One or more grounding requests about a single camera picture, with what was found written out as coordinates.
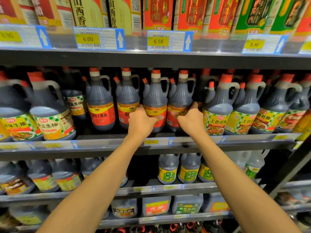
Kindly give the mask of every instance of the hand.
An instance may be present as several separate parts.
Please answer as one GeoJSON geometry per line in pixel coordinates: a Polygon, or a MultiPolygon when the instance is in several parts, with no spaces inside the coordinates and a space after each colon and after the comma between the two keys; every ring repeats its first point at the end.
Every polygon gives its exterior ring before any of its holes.
{"type": "Polygon", "coordinates": [[[177,118],[181,128],[191,137],[199,135],[202,132],[206,133],[203,124],[203,114],[197,109],[197,105],[197,102],[193,102],[185,116],[178,116],[178,113],[175,111],[171,112],[177,118]]]}
{"type": "Polygon", "coordinates": [[[163,115],[148,117],[144,107],[139,105],[134,112],[129,114],[128,134],[144,140],[152,132],[153,125],[162,119],[163,115]]]}

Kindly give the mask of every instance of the box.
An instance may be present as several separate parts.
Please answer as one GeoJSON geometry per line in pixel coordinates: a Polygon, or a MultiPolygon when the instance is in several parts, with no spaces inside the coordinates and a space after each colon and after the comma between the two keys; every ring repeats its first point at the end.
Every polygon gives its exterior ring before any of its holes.
{"type": "Polygon", "coordinates": [[[304,42],[306,38],[311,35],[311,1],[307,0],[302,14],[301,19],[298,21],[296,31],[291,36],[290,41],[304,42]]]}
{"type": "Polygon", "coordinates": [[[246,39],[247,34],[263,33],[274,0],[240,0],[230,38],[246,39]]]}
{"type": "Polygon", "coordinates": [[[70,0],[78,27],[108,28],[106,0],[70,0]]]}
{"type": "Polygon", "coordinates": [[[275,0],[267,17],[264,33],[292,34],[306,0],[275,0]]]}
{"type": "Polygon", "coordinates": [[[70,0],[31,0],[40,25],[48,31],[62,33],[75,26],[70,0]]]}
{"type": "Polygon", "coordinates": [[[144,0],[144,30],[172,30],[174,0],[144,0]]]}
{"type": "Polygon", "coordinates": [[[228,39],[239,0],[207,0],[202,38],[228,39]]]}
{"type": "Polygon", "coordinates": [[[38,25],[31,0],[0,0],[0,23],[38,25]]]}
{"type": "Polygon", "coordinates": [[[174,30],[193,31],[200,38],[207,0],[176,0],[174,30]]]}
{"type": "Polygon", "coordinates": [[[142,34],[140,0],[109,0],[111,27],[123,28],[126,36],[142,34]]]}

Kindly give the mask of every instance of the shelf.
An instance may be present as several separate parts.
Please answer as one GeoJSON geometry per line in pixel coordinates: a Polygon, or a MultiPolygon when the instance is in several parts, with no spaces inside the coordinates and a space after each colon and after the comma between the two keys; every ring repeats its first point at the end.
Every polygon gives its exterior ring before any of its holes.
{"type": "MultiPolygon", "coordinates": [[[[255,179],[254,181],[258,184],[260,179],[255,179]]],[[[192,184],[182,184],[178,179],[176,179],[171,185],[127,187],[133,185],[134,181],[129,180],[125,187],[119,188],[114,199],[119,200],[219,192],[215,182],[202,183],[198,178],[196,179],[196,182],[192,184]]],[[[1,195],[0,207],[35,206],[59,203],[69,194],[70,192],[1,195]]]]}
{"type": "MultiPolygon", "coordinates": [[[[300,133],[232,135],[212,136],[212,139],[223,151],[291,149],[299,135],[300,133]]],[[[109,156],[122,143],[123,138],[119,137],[125,135],[84,135],[72,141],[0,143],[0,161],[109,156]],[[115,139],[101,139],[102,136],[115,139]]],[[[161,137],[146,138],[135,155],[199,152],[191,137],[175,137],[174,133],[161,133],[161,137]]]]}
{"type": "Polygon", "coordinates": [[[280,55],[252,55],[241,53],[245,40],[198,39],[189,53],[168,53],[147,51],[144,36],[125,37],[125,51],[78,50],[73,34],[49,34],[49,39],[54,49],[2,48],[0,60],[3,65],[21,66],[311,69],[311,55],[298,54],[303,42],[286,42],[280,55]]]}
{"type": "Polygon", "coordinates": [[[293,189],[310,188],[311,180],[289,181],[278,192],[287,192],[293,189]]]}
{"type": "MultiPolygon", "coordinates": [[[[305,205],[293,205],[282,206],[282,209],[286,212],[289,211],[308,211],[311,209],[311,204],[305,205]]],[[[142,226],[142,225],[155,225],[155,224],[169,224],[177,222],[197,222],[197,221],[210,221],[220,220],[225,218],[233,218],[234,216],[230,211],[225,212],[203,212],[195,214],[177,214],[177,215],[160,215],[152,217],[139,217],[130,219],[116,219],[112,214],[102,220],[98,226],[98,229],[116,228],[116,227],[128,227],[128,226],[142,226]]],[[[35,231],[39,228],[38,225],[34,226],[20,226],[17,227],[18,232],[23,231],[35,231]]]]}

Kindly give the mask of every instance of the bottle label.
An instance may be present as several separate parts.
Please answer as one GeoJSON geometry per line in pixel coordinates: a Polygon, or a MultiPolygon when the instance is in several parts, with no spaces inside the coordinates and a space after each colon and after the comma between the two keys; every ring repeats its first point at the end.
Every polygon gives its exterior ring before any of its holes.
{"type": "Polygon", "coordinates": [[[45,140],[56,140],[73,133],[75,125],[69,109],[50,117],[34,117],[45,140]]]}
{"type": "Polygon", "coordinates": [[[15,218],[25,225],[38,225],[42,223],[40,217],[34,214],[27,216],[16,216],[15,218]]]}
{"type": "Polygon", "coordinates": [[[223,212],[223,211],[229,211],[229,210],[230,208],[226,202],[216,202],[216,203],[213,203],[209,212],[223,212]]]}
{"type": "Polygon", "coordinates": [[[114,103],[105,105],[88,105],[92,123],[97,126],[105,126],[116,120],[114,103]]]}
{"type": "Polygon", "coordinates": [[[6,138],[10,137],[9,131],[5,128],[5,126],[1,122],[0,118],[0,142],[6,138]]]}
{"type": "Polygon", "coordinates": [[[14,181],[1,184],[1,188],[5,189],[7,195],[12,195],[23,193],[25,190],[27,190],[28,186],[23,180],[18,178],[14,181]]]}
{"type": "Polygon", "coordinates": [[[206,180],[214,180],[211,170],[201,163],[199,175],[206,180]]]}
{"type": "Polygon", "coordinates": [[[199,204],[177,204],[176,214],[197,213],[200,210],[199,204]]]}
{"type": "Polygon", "coordinates": [[[156,115],[163,115],[164,116],[164,119],[157,121],[153,125],[153,127],[162,127],[165,125],[167,105],[162,106],[162,107],[149,107],[149,106],[144,105],[144,109],[145,109],[148,117],[153,117],[156,115]]]}
{"type": "Polygon", "coordinates": [[[83,115],[89,111],[86,104],[86,100],[83,98],[83,95],[75,97],[66,97],[66,101],[72,115],[74,116],[83,115]]]}
{"type": "Polygon", "coordinates": [[[233,110],[225,129],[235,134],[247,134],[257,114],[244,114],[233,110]]]}
{"type": "Polygon", "coordinates": [[[203,123],[209,135],[222,135],[230,114],[213,114],[203,108],[203,123]]]}
{"type": "Polygon", "coordinates": [[[177,118],[174,118],[171,112],[176,111],[178,115],[185,116],[189,111],[189,107],[177,108],[177,107],[168,105],[167,108],[168,110],[167,110],[167,115],[166,115],[167,116],[166,123],[171,125],[172,127],[180,127],[180,124],[177,118]]]}
{"type": "Polygon", "coordinates": [[[0,118],[0,120],[15,141],[29,140],[41,135],[39,126],[29,113],[16,117],[0,118]]]}
{"type": "Polygon", "coordinates": [[[260,108],[252,127],[265,132],[273,132],[284,113],[260,108]]]}
{"type": "Polygon", "coordinates": [[[299,120],[293,129],[293,132],[304,132],[308,127],[311,127],[311,109],[305,112],[304,116],[299,120]]]}
{"type": "Polygon", "coordinates": [[[199,169],[188,170],[188,169],[185,169],[183,166],[181,166],[179,176],[181,179],[185,181],[193,181],[196,179],[196,175],[198,171],[199,169]]]}
{"type": "Polygon", "coordinates": [[[62,191],[73,190],[81,184],[78,174],[74,174],[66,179],[57,179],[56,181],[62,191]]]}
{"type": "Polygon", "coordinates": [[[174,181],[176,178],[176,173],[177,173],[177,169],[173,171],[166,171],[159,167],[159,178],[162,181],[167,181],[167,182],[174,181]]]}
{"type": "Polygon", "coordinates": [[[168,200],[146,204],[146,216],[166,213],[168,210],[168,204],[169,204],[168,200]]]}
{"type": "Polygon", "coordinates": [[[39,190],[50,190],[57,186],[56,179],[51,175],[45,176],[41,179],[32,179],[32,181],[36,184],[39,190]]]}
{"type": "Polygon", "coordinates": [[[305,112],[306,110],[287,110],[277,127],[282,129],[293,129],[305,112]]]}
{"type": "Polygon", "coordinates": [[[245,164],[245,167],[243,168],[243,171],[246,173],[247,176],[250,178],[255,178],[257,172],[259,172],[260,168],[252,167],[248,164],[245,164]]]}
{"type": "Polygon", "coordinates": [[[128,105],[117,103],[119,121],[121,123],[128,124],[128,119],[130,118],[129,114],[131,112],[134,112],[136,110],[137,106],[139,106],[139,102],[137,102],[135,104],[128,104],[128,105]]]}
{"type": "Polygon", "coordinates": [[[112,208],[112,211],[118,217],[129,217],[134,215],[135,207],[131,206],[129,208],[112,208]]]}

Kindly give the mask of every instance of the yellow price label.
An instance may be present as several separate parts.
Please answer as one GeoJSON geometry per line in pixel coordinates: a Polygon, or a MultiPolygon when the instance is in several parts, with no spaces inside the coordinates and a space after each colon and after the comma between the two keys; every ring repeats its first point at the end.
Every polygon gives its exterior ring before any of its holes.
{"type": "Polygon", "coordinates": [[[148,140],[148,141],[144,141],[145,145],[156,145],[158,144],[159,141],[158,140],[148,140]]]}
{"type": "Polygon", "coordinates": [[[3,149],[3,150],[14,150],[14,149],[17,149],[17,146],[16,145],[1,145],[0,149],[3,149]]]}
{"type": "Polygon", "coordinates": [[[148,46],[169,46],[169,37],[148,37],[148,46]]]}
{"type": "Polygon", "coordinates": [[[305,42],[300,50],[311,50],[311,42],[305,42]]]}
{"type": "Polygon", "coordinates": [[[18,31],[0,31],[0,42],[18,42],[21,43],[23,40],[19,35],[18,31]]]}
{"type": "Polygon", "coordinates": [[[46,148],[60,148],[62,145],[60,143],[51,143],[51,144],[45,144],[46,148]]]}
{"type": "Polygon", "coordinates": [[[263,39],[246,40],[244,49],[262,49],[265,41],[263,39]]]}
{"type": "Polygon", "coordinates": [[[76,33],[77,44],[100,44],[98,34],[79,34],[76,33]]]}
{"type": "Polygon", "coordinates": [[[275,136],[273,138],[273,140],[285,140],[287,138],[287,136],[285,135],[278,135],[278,136],[275,136]]]}

